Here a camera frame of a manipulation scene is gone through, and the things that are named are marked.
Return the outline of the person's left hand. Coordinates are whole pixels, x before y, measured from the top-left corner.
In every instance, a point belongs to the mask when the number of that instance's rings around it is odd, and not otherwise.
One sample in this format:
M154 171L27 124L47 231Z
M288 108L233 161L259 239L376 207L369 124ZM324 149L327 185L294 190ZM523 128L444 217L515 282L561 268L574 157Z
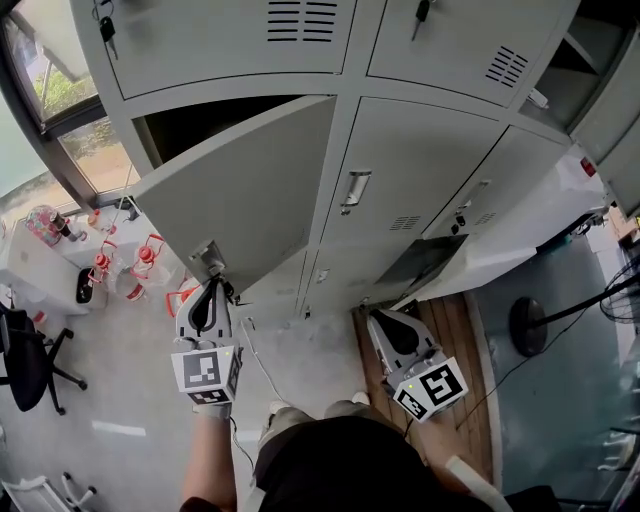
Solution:
M218 419L221 421L229 421L232 411L232 404L198 404L194 405L192 410L196 414L201 414L209 418Z

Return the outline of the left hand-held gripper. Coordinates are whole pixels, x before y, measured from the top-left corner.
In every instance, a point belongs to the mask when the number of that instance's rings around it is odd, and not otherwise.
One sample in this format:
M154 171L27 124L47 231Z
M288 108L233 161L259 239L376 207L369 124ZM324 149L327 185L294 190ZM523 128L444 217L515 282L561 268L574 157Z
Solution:
M203 406L225 406L236 399L243 348L230 338L231 317L225 282L198 286L177 313L176 351L171 362L178 390ZM212 341L222 339L222 344Z

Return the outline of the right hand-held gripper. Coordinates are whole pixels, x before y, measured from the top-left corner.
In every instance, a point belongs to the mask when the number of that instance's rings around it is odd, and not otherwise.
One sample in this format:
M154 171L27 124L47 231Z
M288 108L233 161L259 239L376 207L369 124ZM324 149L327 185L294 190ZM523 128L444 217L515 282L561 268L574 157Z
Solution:
M453 407L469 392L454 357L433 347L400 368L398 353L420 353L430 347L428 329L416 318L392 310L368 315L368 331L385 371L391 398L417 423Z

